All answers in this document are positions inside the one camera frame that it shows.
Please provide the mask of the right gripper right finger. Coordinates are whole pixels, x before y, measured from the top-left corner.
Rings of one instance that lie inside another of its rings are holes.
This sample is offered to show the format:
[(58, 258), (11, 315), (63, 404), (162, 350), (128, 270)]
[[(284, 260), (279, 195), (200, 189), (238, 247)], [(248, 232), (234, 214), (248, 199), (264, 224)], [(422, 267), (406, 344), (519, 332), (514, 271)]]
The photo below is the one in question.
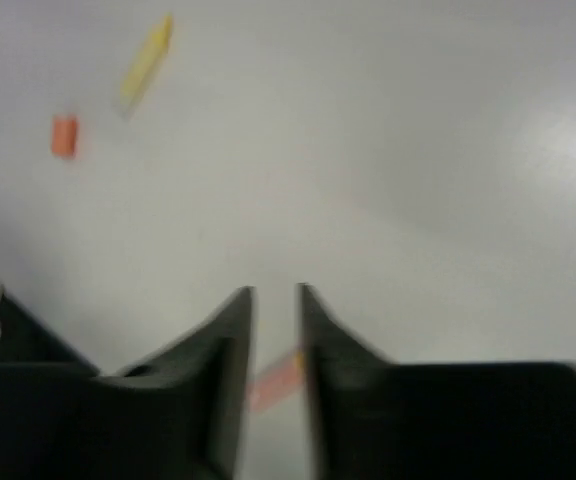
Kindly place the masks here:
[(297, 288), (317, 479), (576, 479), (576, 366), (408, 364)]

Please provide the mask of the pink orange highlighter marker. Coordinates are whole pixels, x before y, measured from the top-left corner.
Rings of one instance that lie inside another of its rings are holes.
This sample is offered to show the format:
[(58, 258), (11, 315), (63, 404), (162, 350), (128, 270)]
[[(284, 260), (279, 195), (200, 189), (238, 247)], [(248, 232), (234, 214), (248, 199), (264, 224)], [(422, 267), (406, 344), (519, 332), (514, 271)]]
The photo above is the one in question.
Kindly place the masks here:
[(291, 352), (269, 365), (252, 381), (248, 390), (248, 406), (262, 412), (293, 394), (303, 383), (304, 356), (300, 350)]

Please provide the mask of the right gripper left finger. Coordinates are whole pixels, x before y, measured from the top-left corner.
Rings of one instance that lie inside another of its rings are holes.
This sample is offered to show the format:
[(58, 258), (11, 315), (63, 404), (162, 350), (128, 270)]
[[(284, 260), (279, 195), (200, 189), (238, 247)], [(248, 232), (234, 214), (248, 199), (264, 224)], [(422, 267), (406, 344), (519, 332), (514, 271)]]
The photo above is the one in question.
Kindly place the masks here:
[(253, 291), (105, 375), (0, 295), (0, 479), (232, 479)]

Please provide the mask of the yellow highlighter marker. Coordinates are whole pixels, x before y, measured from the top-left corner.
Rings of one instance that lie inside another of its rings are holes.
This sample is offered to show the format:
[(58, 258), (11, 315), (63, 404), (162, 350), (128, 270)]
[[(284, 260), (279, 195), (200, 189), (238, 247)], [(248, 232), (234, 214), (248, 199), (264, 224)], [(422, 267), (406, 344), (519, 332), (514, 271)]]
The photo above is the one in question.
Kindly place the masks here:
[(149, 88), (161, 62), (168, 54), (174, 32), (174, 16), (164, 15), (147, 33), (121, 77), (117, 93), (118, 114), (127, 119), (132, 115)]

